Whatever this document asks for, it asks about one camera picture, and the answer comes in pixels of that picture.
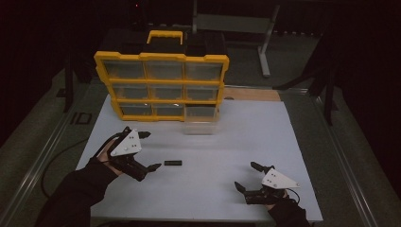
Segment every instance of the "hand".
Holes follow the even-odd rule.
[[[288,196],[287,190],[284,190],[284,196],[283,198],[286,198]],[[268,210],[271,210],[274,207],[275,204],[272,205],[267,205],[265,204],[265,207],[268,208]]]
[[[110,141],[105,147],[104,149],[100,152],[99,156],[97,156],[98,161],[100,161],[101,163],[103,163],[105,166],[107,166],[109,169],[111,169],[115,174],[117,174],[117,176],[120,176],[121,174],[123,174],[122,171],[114,168],[112,165],[110,165],[109,163],[109,156],[107,155],[107,150],[109,149],[109,147],[114,143],[115,140]]]

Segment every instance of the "cable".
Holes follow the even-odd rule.
[[[299,204],[300,201],[301,201],[301,198],[300,198],[300,196],[298,195],[298,193],[296,193],[294,190],[292,190],[292,189],[290,189],[290,188],[287,188],[287,190],[290,190],[291,192],[293,192],[293,193],[298,197],[297,204]]]
[[[120,135],[121,135],[121,132],[116,133],[115,135],[113,135],[112,137],[110,137],[109,139],[107,139],[106,142],[104,142],[103,145],[100,147],[100,149],[95,153],[94,157],[97,157],[97,155],[104,149],[104,147],[106,147],[106,145],[107,145],[110,141],[112,141],[115,137],[119,137]],[[45,190],[45,188],[44,188],[44,177],[45,177],[45,175],[46,175],[47,170],[50,168],[50,165],[51,165],[60,155],[62,155],[63,153],[65,153],[67,150],[69,150],[70,148],[73,148],[73,147],[75,147],[75,146],[77,146],[77,145],[79,145],[79,144],[81,144],[81,143],[87,141],[88,139],[89,139],[89,137],[86,138],[86,139],[83,139],[83,140],[81,140],[81,141],[78,141],[78,142],[76,142],[75,144],[73,144],[73,145],[71,145],[71,146],[69,146],[69,147],[63,149],[62,151],[60,151],[58,154],[56,154],[56,155],[47,163],[46,167],[44,168],[44,172],[42,173],[42,176],[41,176],[41,189],[42,189],[42,192],[44,193],[44,195],[45,195],[48,199],[50,198],[50,196],[49,196],[49,194],[46,192],[46,190]]]
[[[75,144],[73,144],[73,145],[71,145],[71,146],[69,146],[69,147],[63,149],[62,151],[60,151],[58,154],[56,154],[56,155],[47,163],[46,167],[44,168],[44,172],[42,173],[42,176],[41,176],[41,189],[42,189],[42,192],[44,193],[44,195],[45,195],[47,198],[50,198],[50,196],[48,195],[48,193],[47,193],[46,190],[44,189],[44,177],[45,177],[46,172],[47,172],[47,170],[49,169],[50,165],[51,165],[60,155],[62,155],[63,153],[65,153],[67,150],[69,150],[70,148],[73,148],[73,147],[75,147],[75,146],[77,146],[77,145],[79,145],[79,144],[81,144],[81,143],[87,141],[88,139],[89,139],[89,137],[88,137],[88,138],[85,138],[85,139],[83,139],[83,140],[81,140],[81,141],[78,141],[78,142],[76,142]]]

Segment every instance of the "organizer handle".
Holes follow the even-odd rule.
[[[180,38],[180,44],[183,44],[183,33],[181,31],[152,30],[148,35],[147,44],[150,44],[152,37]]]

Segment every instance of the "floor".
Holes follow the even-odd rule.
[[[261,75],[257,44],[228,43],[230,69],[226,85],[270,89],[298,77],[318,39],[306,36],[273,35],[267,59],[271,77]],[[333,126],[322,117],[319,97],[309,96],[305,81],[279,92],[286,104],[304,161],[320,205],[323,222],[314,226],[401,226],[401,202],[381,171],[369,144],[336,89],[337,109]],[[61,155],[46,171],[44,188],[51,193],[62,177],[75,169],[87,138],[96,122],[104,85],[75,84],[75,102],[64,113],[64,100],[56,97],[63,87],[63,72],[54,77],[52,89],[0,151],[0,226],[32,226],[45,202],[41,175],[45,165]],[[91,115],[77,121],[74,114]],[[93,226],[105,220],[93,218]]]

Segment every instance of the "metal frame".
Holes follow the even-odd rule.
[[[276,5],[270,18],[199,14],[198,1],[194,0],[192,33],[196,34],[198,29],[209,29],[264,34],[265,41],[257,48],[257,54],[259,55],[263,77],[268,78],[270,77],[270,69],[266,58],[266,50],[268,48],[279,9],[280,6]]]
[[[354,170],[352,170],[351,165],[349,164],[344,151],[342,149],[342,146],[340,144],[340,141],[336,135],[336,133],[333,131],[333,129],[330,127],[330,125],[327,123],[324,113],[323,113],[323,102],[319,97],[312,96],[311,100],[316,108],[316,111],[319,114],[320,120],[324,124],[324,127],[326,128],[327,134],[330,137],[331,142],[333,143],[334,147],[334,154],[337,159],[337,162],[339,163],[340,171],[342,173],[342,176],[344,177],[345,182],[348,185],[348,189],[350,190],[351,196],[354,199],[354,203],[356,205],[357,210],[359,211],[360,217],[363,221],[364,226],[367,227],[375,227],[378,226],[378,223],[375,220],[375,216],[373,214],[372,208],[369,206],[366,197],[362,191],[361,185],[357,181],[357,177],[354,173]]]

